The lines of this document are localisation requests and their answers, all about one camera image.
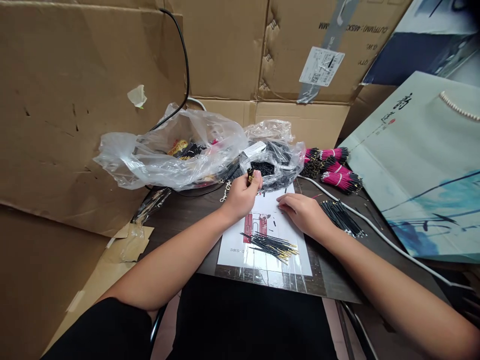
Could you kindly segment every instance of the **black shirt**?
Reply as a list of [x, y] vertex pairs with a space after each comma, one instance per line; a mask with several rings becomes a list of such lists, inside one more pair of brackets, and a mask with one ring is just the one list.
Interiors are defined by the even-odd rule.
[[[107, 298], [87, 310], [43, 357], [150, 359], [146, 311]], [[320, 297], [196, 274], [177, 312], [175, 359], [336, 359]]]

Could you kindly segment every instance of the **wrist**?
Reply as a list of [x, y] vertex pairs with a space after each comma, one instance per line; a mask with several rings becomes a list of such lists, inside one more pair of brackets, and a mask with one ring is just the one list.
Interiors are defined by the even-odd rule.
[[313, 238], [320, 245], [327, 248], [327, 250], [330, 250], [330, 247], [333, 246], [344, 234], [345, 231], [332, 224], [332, 226], [325, 226], [318, 229], [313, 235]]
[[222, 222], [228, 225], [228, 227], [239, 222], [243, 218], [243, 216], [239, 217], [235, 211], [232, 211], [228, 206], [226, 206], [226, 204], [215, 210], [215, 213]]

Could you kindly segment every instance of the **printed diagram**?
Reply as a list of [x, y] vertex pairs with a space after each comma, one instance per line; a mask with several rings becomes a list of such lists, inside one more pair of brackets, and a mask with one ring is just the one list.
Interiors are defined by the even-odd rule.
[[[275, 217], [271, 214], [262, 214], [257, 212], [251, 212], [244, 218], [243, 232], [247, 235], [255, 234], [258, 232], [262, 235], [270, 235], [276, 238], [280, 237], [277, 222]], [[248, 237], [243, 237], [243, 242], [245, 244], [250, 244]]]
[[[259, 193], [251, 212], [223, 234], [217, 263], [238, 268], [312, 276], [304, 235], [277, 206], [279, 196], [294, 192], [294, 186], [291, 184], [287, 189]], [[256, 232], [285, 239], [297, 245], [299, 255], [292, 256], [288, 264], [284, 264], [270, 254], [254, 250], [256, 246], [241, 233], [251, 236]]]

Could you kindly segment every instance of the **gray tape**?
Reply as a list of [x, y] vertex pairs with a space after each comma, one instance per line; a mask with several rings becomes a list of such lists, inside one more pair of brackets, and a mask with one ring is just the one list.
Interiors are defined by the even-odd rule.
[[[330, 20], [321, 48], [337, 51], [347, 26], [357, 9], [360, 0], [337, 0], [336, 8]], [[301, 84], [297, 104], [308, 104], [319, 94], [321, 86], [307, 83]]]

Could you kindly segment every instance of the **chinese calligraphy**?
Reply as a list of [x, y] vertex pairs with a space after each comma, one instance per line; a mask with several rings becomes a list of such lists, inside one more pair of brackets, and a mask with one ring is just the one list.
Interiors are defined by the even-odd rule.
[[[399, 100], [396, 102], [396, 105], [393, 107], [393, 110], [402, 110], [409, 102], [410, 100], [412, 100], [412, 95], [413, 93], [411, 92], [409, 95], [407, 96], [404, 96], [403, 99]], [[386, 124], [386, 121], [393, 115], [395, 114], [395, 111], [390, 111], [389, 113], [387, 113], [386, 115], [384, 115], [382, 118], [381, 118], [381, 122]], [[392, 124], [394, 123], [395, 120], [391, 120], [388, 124]]]
[[402, 110], [409, 102], [412, 100], [412, 92], [410, 95], [404, 96], [402, 100], [399, 100], [396, 102], [396, 105], [393, 107], [393, 109], [398, 108], [398, 110]]

